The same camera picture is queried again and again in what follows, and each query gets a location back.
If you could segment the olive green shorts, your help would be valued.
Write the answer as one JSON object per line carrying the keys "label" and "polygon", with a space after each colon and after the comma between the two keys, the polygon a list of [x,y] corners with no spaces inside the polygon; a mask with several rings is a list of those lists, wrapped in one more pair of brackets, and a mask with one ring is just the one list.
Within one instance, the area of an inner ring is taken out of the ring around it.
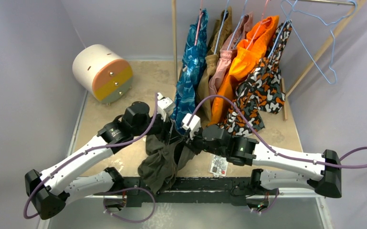
{"label": "olive green shorts", "polygon": [[183,141],[166,145],[154,135],[146,137],[146,154],[137,171],[154,194],[170,189],[178,171],[195,156]]}

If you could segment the light blue hanger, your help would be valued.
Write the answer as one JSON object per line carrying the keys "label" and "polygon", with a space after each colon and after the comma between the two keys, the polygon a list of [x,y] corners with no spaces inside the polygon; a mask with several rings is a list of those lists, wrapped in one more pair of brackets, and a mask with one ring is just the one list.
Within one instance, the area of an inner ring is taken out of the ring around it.
{"label": "light blue hanger", "polygon": [[289,55],[284,60],[285,77],[291,83],[305,79],[309,72],[330,85],[337,83],[337,37],[361,5],[357,0],[281,1],[283,15],[293,26]]}

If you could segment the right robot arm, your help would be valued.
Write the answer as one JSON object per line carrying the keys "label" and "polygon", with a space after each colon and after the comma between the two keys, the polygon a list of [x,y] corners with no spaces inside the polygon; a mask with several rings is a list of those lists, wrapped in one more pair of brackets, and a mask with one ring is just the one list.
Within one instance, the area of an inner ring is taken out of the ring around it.
{"label": "right robot arm", "polygon": [[243,136],[230,135],[216,125],[205,129],[184,127],[186,145],[196,153],[205,151],[236,166],[255,166],[250,191],[260,194],[283,187],[305,188],[328,198],[342,196],[342,172],[338,154],[303,153],[265,144]]}

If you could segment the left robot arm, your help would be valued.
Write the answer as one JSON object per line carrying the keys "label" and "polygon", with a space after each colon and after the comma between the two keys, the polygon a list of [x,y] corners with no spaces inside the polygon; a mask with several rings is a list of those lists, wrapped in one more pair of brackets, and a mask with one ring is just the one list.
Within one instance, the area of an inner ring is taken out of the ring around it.
{"label": "left robot arm", "polygon": [[132,103],[123,115],[107,123],[83,147],[58,164],[41,172],[32,169],[25,174],[28,200],[23,210],[26,219],[28,206],[33,204],[37,216],[50,219],[75,200],[95,194],[137,195],[144,191],[138,179],[125,180],[114,167],[90,176],[81,174],[109,158],[121,149],[146,135],[156,135],[172,127],[168,117],[174,110],[170,98],[157,101],[154,114],[149,115],[148,104]]}

